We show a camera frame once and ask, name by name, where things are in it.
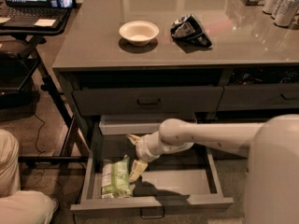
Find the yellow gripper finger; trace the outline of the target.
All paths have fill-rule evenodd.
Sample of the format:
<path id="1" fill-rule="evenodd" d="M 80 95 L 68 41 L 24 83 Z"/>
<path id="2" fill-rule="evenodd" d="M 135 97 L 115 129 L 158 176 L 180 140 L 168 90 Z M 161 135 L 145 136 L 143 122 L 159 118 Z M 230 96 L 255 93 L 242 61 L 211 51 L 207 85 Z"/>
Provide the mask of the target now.
<path id="1" fill-rule="evenodd" d="M 129 174 L 129 181 L 135 182 L 147 169 L 148 164 L 142 160 L 134 160 Z"/>
<path id="2" fill-rule="evenodd" d="M 134 146 L 139 146 L 140 145 L 140 136 L 137 136 L 135 134 L 127 134 L 127 138 L 130 140 L 130 142 Z"/>

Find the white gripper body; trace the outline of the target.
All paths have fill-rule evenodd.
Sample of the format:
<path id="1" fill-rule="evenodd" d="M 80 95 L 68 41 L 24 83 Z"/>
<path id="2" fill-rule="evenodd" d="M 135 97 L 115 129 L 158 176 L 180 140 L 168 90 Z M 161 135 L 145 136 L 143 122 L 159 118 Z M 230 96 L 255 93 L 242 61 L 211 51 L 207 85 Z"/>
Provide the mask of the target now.
<path id="1" fill-rule="evenodd" d="M 135 154 L 143 162 L 152 162 L 159 158 L 159 155 L 154 155 L 150 152 L 145 136 L 137 138 L 135 143 Z"/>

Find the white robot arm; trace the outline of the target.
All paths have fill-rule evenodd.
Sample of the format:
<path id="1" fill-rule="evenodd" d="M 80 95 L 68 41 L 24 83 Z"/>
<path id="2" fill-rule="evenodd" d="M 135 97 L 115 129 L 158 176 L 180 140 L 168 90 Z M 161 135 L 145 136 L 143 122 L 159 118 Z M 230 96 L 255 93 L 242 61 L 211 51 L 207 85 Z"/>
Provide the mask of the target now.
<path id="1" fill-rule="evenodd" d="M 130 179 L 137 180 L 148 163 L 163 154 L 203 145 L 248 160 L 244 224 L 298 224 L 299 115 L 266 122 L 190 123 L 166 119 L 154 133 L 128 139 L 135 146 Z"/>

